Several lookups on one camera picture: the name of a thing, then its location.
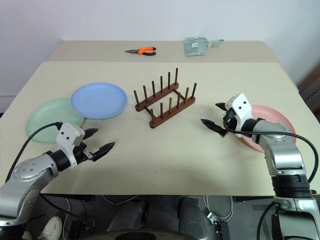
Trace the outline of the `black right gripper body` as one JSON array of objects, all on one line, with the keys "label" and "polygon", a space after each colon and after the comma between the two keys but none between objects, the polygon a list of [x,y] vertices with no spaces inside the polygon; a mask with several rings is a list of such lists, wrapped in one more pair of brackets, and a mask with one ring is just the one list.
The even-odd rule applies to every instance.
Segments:
[{"label": "black right gripper body", "polygon": [[226,111],[223,117],[223,126],[228,132],[235,133],[237,131],[236,113],[233,109]]}]

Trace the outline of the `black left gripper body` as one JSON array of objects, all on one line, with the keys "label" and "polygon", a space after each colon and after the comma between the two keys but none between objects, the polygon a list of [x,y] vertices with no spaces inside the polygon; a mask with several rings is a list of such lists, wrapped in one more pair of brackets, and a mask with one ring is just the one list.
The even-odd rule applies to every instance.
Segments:
[{"label": "black left gripper body", "polygon": [[79,146],[75,146],[73,149],[73,155],[75,157],[76,163],[80,164],[87,160],[95,161],[95,156],[93,153],[87,150],[87,145],[85,143],[80,143]]}]

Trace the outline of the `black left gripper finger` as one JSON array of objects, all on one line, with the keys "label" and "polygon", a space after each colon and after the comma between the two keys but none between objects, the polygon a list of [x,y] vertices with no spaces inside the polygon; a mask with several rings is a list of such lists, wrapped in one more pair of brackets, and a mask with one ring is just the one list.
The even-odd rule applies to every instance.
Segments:
[{"label": "black left gripper finger", "polygon": [[83,137],[83,140],[86,140],[88,138],[90,138],[91,136],[93,136],[99,129],[98,128],[89,128],[89,129],[86,129],[84,131],[84,137]]},{"label": "black left gripper finger", "polygon": [[92,154],[92,161],[97,161],[100,158],[104,157],[115,145],[115,142],[110,142],[99,148],[98,151]]}]

